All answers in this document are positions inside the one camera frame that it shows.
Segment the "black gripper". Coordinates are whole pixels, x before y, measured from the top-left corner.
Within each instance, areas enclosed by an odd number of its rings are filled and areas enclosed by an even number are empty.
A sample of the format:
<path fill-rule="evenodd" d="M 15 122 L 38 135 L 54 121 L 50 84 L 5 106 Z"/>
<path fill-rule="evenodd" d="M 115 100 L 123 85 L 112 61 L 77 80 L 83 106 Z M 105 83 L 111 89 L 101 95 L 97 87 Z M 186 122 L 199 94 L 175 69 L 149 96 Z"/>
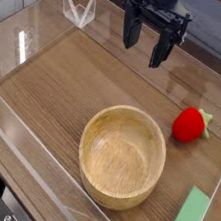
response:
<path fill-rule="evenodd" d="M 149 21 L 162 21 L 170 24 L 177 21 L 182 30 L 186 30 L 193 20 L 192 14 L 181 0 L 126 0 L 124 16 L 123 44 L 126 49 L 132 48 L 139 40 L 142 20 L 140 13 Z M 166 61 L 175 44 L 174 28 L 164 28 L 160 33 L 158 43 L 154 46 L 149 67 L 157 68 Z"/>

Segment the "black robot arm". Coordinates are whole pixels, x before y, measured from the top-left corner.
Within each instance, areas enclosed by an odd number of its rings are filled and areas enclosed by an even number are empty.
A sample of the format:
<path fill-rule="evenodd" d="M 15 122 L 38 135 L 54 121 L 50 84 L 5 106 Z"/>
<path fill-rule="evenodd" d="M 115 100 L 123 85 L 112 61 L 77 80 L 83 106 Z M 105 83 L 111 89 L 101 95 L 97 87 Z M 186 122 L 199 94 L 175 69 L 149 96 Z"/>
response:
<path fill-rule="evenodd" d="M 123 44 L 132 48 L 139 41 L 143 22 L 160 32 L 158 43 L 152 50 L 149 67 L 157 68 L 166 61 L 175 45 L 182 45 L 192 14 L 181 0 L 125 0 Z"/>

